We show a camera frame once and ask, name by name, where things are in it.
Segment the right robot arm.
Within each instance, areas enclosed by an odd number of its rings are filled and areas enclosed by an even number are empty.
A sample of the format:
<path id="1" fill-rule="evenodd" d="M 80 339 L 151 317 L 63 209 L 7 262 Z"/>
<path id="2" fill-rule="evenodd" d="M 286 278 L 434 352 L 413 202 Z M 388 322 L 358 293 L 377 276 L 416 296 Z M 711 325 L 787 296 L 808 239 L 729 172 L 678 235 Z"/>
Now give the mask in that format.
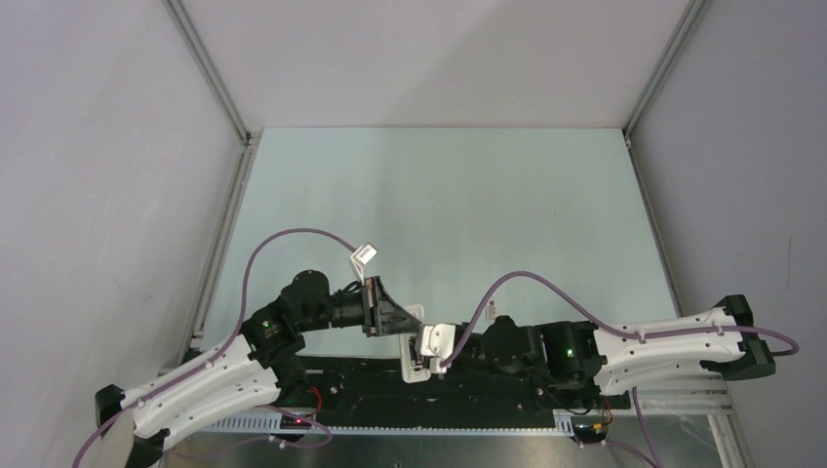
<path id="1" fill-rule="evenodd" d="M 525 377 L 587 408 L 651 381 L 713 373 L 728 381 L 773 375 L 775 360 L 753 324 L 742 294 L 692 316 L 623 325 L 622 335 L 589 321 L 518 326 L 501 316 L 470 336 L 450 368 Z"/>

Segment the white remote control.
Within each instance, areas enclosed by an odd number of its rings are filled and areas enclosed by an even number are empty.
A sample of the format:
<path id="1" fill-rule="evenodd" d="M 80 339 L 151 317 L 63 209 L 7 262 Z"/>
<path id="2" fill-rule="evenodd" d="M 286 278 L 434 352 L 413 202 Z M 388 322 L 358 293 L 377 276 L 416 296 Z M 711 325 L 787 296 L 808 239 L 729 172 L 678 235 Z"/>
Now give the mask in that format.
<path id="1" fill-rule="evenodd" d="M 399 335 L 400 363 L 402 378 L 406 383 L 424 382 L 431 377 L 430 359 L 433 327 L 424 324 L 424 307 L 420 304 L 406 305 L 407 312 L 420 321 L 414 332 Z"/>

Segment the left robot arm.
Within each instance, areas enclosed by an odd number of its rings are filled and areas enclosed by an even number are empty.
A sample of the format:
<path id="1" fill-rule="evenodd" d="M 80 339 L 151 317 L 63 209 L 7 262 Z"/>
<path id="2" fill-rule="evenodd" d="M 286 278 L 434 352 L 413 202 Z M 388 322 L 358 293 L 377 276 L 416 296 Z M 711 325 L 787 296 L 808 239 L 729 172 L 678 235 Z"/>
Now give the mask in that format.
<path id="1" fill-rule="evenodd" d="M 333 292 L 325 274 L 306 270 L 212 350 L 140 387 L 98 390 L 97 436 L 128 420 L 132 446 L 125 464 L 150 467 L 182 439 L 239 411 L 297 408 L 307 396 L 321 396 L 298 355 L 306 334 L 349 327 L 368 337 L 400 336 L 407 364 L 431 356 L 423 342 L 430 326 L 418 309 L 392 299 L 379 277 Z"/>

